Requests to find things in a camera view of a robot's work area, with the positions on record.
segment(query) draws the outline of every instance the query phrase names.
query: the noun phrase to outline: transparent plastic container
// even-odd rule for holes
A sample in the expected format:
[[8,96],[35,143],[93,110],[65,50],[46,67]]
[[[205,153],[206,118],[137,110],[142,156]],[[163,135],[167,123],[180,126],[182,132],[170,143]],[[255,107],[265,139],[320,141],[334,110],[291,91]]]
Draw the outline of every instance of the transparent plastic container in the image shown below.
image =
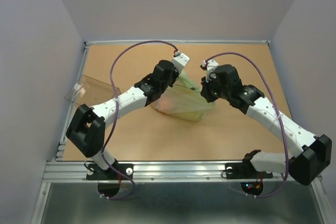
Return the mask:
[[73,85],[72,89],[67,93],[65,99],[76,106],[85,103],[87,106],[91,107],[106,102],[114,96],[115,94],[110,84],[81,75]]

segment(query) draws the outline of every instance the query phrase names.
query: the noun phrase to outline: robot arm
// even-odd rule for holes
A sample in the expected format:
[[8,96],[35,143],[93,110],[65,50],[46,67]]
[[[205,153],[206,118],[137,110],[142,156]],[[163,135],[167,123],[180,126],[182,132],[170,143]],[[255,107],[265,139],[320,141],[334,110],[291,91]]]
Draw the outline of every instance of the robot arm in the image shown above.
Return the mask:
[[[216,61],[210,60],[204,61],[201,68],[206,70],[206,76],[202,78],[201,95],[207,102],[218,98],[227,100],[232,107],[255,119],[282,141],[273,104],[256,87],[243,85],[235,67],[219,66]],[[289,160],[289,174],[299,183],[308,185],[330,164],[331,140],[326,135],[317,137],[283,113],[280,116],[289,152],[293,155]],[[285,172],[284,154],[255,150],[245,156],[243,163],[246,169],[257,172]]]
[[[105,129],[113,123],[116,103],[119,104],[118,118],[151,104],[168,87],[172,87],[188,62],[187,55],[176,52],[171,61],[160,60],[152,73],[121,94],[118,100],[113,98],[90,108],[86,104],[81,105],[70,122],[66,136],[85,157],[92,158],[101,169],[107,170],[109,166],[102,159],[101,150]],[[104,156],[110,164],[116,161],[107,149],[104,150]]]

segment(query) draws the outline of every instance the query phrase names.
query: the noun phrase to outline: translucent green bag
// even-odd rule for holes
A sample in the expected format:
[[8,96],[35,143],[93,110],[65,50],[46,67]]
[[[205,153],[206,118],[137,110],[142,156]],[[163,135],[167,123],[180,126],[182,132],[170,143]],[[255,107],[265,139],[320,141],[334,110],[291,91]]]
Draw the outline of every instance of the translucent green bag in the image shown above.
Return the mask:
[[201,96],[201,87],[182,71],[174,86],[168,87],[151,106],[162,113],[187,121],[202,120],[206,113],[215,107]]

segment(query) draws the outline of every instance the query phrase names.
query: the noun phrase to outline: tan tabletop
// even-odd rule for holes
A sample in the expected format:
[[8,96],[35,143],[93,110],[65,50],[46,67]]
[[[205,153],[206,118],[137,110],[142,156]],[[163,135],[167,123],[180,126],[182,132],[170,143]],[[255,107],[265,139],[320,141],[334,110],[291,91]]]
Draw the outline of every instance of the tan tabletop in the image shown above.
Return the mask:
[[[94,45],[90,47],[83,74],[110,83],[109,71],[116,56],[129,45]],[[252,59],[263,72],[280,110],[290,116],[269,48],[266,45],[178,45],[190,57],[185,72],[200,83],[205,71],[202,61],[214,54],[235,51]],[[173,49],[166,45],[142,45],[131,49],[117,63],[113,77],[121,92],[153,71],[161,59],[170,60]],[[269,98],[254,67],[238,56],[216,58],[221,64],[231,64],[238,70],[243,84],[253,84]],[[108,150],[118,160],[216,160],[241,159],[255,149],[281,153],[282,142],[262,125],[217,100],[215,109],[199,122],[188,122],[165,115],[150,106],[133,111],[117,122]],[[70,142],[64,153],[65,161],[82,161],[85,157]]]

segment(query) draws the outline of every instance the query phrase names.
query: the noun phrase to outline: wall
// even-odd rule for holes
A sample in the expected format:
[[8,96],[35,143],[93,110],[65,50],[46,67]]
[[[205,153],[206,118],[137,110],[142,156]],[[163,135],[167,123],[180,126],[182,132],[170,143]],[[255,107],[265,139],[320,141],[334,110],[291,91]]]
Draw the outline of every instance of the wall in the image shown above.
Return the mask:
[[[272,43],[293,118],[316,134],[336,141],[336,0],[295,0]],[[336,147],[323,173],[336,214]]]
[[293,0],[63,0],[85,41],[270,39]]
[[0,223],[30,223],[82,50],[61,0],[0,0]]

